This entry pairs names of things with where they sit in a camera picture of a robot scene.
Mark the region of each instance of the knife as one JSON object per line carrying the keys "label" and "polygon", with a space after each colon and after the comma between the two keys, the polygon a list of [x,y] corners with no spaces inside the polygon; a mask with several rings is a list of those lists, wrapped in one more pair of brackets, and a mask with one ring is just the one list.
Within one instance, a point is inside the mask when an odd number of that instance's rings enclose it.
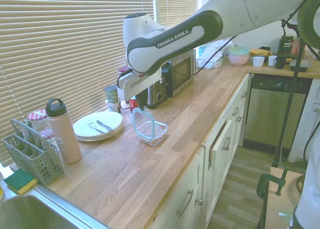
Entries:
{"label": "knife", "polygon": [[99,120],[96,120],[96,123],[98,123],[100,126],[106,128],[106,129],[107,129],[108,131],[110,131],[110,132],[113,132],[113,131],[114,131],[110,126],[103,124],[103,123],[102,123],[101,121],[99,121]]}

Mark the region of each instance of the dish drying rack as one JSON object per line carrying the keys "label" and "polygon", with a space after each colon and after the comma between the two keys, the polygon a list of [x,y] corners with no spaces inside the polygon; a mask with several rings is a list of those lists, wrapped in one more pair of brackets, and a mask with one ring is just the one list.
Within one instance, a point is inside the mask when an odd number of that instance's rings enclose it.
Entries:
{"label": "dish drying rack", "polygon": [[64,174],[57,146],[24,123],[11,119],[15,133],[2,139],[16,165],[48,185]]}

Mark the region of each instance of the window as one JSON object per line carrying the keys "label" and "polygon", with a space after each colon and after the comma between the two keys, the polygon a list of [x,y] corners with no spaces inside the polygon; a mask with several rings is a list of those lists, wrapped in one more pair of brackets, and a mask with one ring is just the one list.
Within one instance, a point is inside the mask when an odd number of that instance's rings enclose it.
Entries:
{"label": "window", "polygon": [[[73,122],[105,107],[103,87],[126,64],[123,19],[153,0],[0,0],[0,139],[51,98]],[[0,163],[12,159],[0,142]]]}
{"label": "window", "polygon": [[156,0],[157,22],[174,27],[190,16],[198,9],[201,0]]}

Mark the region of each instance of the green sponge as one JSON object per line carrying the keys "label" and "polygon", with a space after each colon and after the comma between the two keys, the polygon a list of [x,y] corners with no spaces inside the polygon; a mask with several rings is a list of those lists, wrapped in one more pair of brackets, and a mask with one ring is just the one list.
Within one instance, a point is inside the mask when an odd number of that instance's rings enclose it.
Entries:
{"label": "green sponge", "polygon": [[4,179],[4,182],[16,193],[22,195],[37,184],[38,180],[24,170],[18,169],[11,176]]}

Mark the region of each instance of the stack of plates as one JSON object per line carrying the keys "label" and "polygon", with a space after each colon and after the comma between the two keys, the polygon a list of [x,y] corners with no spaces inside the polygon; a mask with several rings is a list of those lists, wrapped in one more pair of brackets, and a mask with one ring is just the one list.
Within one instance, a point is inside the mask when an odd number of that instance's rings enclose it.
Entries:
{"label": "stack of plates", "polygon": [[[104,126],[97,123],[97,120],[111,127],[113,131],[107,130]],[[101,132],[93,129],[89,124],[93,125]],[[86,115],[73,125],[75,137],[80,141],[94,142],[107,139],[114,136],[124,128],[124,119],[121,114],[113,111],[101,111]]]}

